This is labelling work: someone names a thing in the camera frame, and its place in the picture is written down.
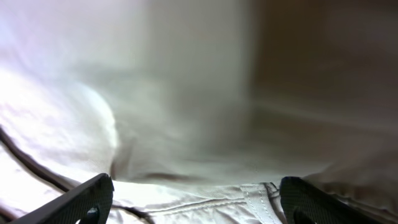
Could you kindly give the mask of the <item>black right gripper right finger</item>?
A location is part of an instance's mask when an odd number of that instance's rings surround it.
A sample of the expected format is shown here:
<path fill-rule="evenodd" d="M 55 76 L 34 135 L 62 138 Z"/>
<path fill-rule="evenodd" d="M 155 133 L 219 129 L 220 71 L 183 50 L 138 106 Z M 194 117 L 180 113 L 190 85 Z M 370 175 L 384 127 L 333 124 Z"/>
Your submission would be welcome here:
<path fill-rule="evenodd" d="M 288 224 L 381 224 L 299 177 L 281 180 L 280 203 Z"/>

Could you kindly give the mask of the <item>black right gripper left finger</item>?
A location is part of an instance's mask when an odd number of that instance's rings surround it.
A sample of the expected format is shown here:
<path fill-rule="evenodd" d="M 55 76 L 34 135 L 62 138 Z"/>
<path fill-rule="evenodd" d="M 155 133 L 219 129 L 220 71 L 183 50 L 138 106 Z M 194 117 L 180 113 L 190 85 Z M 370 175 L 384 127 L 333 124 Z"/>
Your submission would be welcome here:
<path fill-rule="evenodd" d="M 9 224 L 106 224 L 113 192 L 111 177 L 98 174 Z"/>

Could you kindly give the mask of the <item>beige khaki shorts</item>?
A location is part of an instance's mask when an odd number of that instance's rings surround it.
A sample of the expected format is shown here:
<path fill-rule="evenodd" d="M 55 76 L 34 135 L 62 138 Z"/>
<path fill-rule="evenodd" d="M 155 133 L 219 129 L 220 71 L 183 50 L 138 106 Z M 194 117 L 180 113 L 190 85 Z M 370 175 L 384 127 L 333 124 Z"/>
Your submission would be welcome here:
<path fill-rule="evenodd" d="M 2 1 L 1 129 L 110 223 L 285 223 L 301 177 L 397 222 L 396 1 Z"/>

